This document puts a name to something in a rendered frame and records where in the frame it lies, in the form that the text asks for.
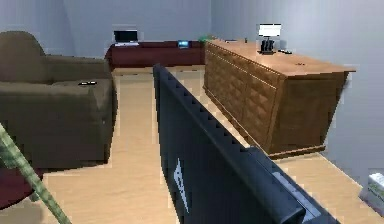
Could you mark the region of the black television set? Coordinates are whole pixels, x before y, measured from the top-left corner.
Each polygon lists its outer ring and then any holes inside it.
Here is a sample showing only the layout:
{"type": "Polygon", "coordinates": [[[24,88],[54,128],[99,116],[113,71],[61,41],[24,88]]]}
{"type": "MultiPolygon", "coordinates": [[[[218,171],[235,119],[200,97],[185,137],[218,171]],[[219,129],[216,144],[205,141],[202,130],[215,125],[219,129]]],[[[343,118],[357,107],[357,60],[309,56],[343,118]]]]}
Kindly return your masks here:
{"type": "Polygon", "coordinates": [[[153,78],[161,167],[180,224],[341,224],[165,67],[154,65],[153,78]]]}

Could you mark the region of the green house plant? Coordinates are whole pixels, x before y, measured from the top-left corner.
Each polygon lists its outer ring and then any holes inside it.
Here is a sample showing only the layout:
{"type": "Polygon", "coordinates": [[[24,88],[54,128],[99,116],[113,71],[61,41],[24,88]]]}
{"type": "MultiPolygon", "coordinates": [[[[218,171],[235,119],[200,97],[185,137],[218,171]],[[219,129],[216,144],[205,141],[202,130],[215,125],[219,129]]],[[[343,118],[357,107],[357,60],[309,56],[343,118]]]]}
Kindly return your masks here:
{"type": "Polygon", "coordinates": [[[0,123],[0,159],[8,169],[16,168],[26,179],[34,194],[39,198],[59,224],[72,224],[65,212],[61,209],[53,195],[46,188],[36,171],[32,168],[18,146],[0,123]]]}

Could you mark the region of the brown sofa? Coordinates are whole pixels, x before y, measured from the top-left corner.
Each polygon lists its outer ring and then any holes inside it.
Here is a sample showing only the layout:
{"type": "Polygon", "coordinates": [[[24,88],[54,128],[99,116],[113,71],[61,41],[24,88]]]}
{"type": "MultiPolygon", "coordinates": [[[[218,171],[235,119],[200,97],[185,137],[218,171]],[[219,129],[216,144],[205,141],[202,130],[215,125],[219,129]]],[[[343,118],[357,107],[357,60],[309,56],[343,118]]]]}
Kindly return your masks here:
{"type": "Polygon", "coordinates": [[[0,32],[0,123],[32,167],[107,163],[117,106],[106,60],[47,54],[26,31],[0,32]]]}

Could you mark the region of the white shade table lamp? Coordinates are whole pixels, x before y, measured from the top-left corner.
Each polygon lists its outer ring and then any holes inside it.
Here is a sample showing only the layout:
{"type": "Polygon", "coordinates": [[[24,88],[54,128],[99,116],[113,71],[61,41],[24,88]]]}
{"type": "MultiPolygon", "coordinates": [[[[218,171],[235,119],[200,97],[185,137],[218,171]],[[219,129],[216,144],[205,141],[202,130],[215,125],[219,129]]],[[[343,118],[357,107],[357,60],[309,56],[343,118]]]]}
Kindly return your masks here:
{"type": "Polygon", "coordinates": [[[260,45],[260,54],[273,54],[274,41],[272,37],[281,34],[281,24],[260,24],[258,35],[263,37],[260,45]]]}

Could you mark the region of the white green box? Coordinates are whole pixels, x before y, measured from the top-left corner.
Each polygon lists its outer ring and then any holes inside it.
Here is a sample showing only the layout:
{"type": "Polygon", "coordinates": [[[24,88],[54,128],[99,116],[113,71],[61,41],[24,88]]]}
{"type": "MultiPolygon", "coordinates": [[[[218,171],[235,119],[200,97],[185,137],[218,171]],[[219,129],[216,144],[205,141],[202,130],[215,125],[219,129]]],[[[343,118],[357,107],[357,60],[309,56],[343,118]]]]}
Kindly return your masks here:
{"type": "Polygon", "coordinates": [[[381,217],[384,217],[384,175],[370,174],[367,185],[359,193],[359,198],[381,217]]]}

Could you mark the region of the dark red low table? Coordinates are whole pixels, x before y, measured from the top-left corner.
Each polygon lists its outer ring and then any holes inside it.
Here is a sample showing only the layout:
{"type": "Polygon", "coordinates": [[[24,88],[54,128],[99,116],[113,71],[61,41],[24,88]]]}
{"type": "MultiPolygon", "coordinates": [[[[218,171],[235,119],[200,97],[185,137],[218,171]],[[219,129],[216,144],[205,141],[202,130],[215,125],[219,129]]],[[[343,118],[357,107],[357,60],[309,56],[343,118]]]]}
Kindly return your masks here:
{"type": "Polygon", "coordinates": [[[157,63],[167,67],[204,65],[205,46],[199,41],[189,41],[187,48],[180,48],[177,41],[140,42],[138,46],[112,44],[104,58],[111,70],[152,67],[157,63]]]}

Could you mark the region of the brown wooden chest of drawers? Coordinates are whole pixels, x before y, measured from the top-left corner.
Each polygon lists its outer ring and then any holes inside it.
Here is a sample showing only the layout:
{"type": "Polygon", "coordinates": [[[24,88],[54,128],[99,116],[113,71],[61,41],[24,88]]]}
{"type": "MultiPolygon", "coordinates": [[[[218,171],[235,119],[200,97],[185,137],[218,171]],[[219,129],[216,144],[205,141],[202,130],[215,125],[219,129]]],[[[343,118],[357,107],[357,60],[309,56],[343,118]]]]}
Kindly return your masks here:
{"type": "Polygon", "coordinates": [[[270,157],[319,152],[351,67],[297,54],[262,55],[255,43],[205,43],[207,96],[245,141],[270,157]]]}

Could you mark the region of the dark red round table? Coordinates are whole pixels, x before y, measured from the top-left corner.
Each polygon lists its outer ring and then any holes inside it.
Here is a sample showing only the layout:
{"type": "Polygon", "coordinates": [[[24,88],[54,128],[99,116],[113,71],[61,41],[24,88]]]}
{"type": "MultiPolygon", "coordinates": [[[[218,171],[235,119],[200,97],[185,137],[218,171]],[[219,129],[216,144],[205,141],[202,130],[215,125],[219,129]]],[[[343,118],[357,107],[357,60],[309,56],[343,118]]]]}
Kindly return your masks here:
{"type": "Polygon", "coordinates": [[[0,168],[0,210],[19,203],[33,193],[34,189],[17,168],[0,168]]]}

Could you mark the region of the white laptop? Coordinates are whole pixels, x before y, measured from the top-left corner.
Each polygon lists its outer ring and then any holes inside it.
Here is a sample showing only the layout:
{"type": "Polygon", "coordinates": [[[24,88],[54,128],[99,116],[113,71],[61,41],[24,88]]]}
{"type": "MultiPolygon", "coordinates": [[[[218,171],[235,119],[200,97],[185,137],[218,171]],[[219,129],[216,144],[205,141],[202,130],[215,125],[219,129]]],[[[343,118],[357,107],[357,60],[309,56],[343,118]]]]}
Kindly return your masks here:
{"type": "Polygon", "coordinates": [[[116,46],[137,46],[138,31],[137,30],[116,30],[114,32],[116,46]]]}

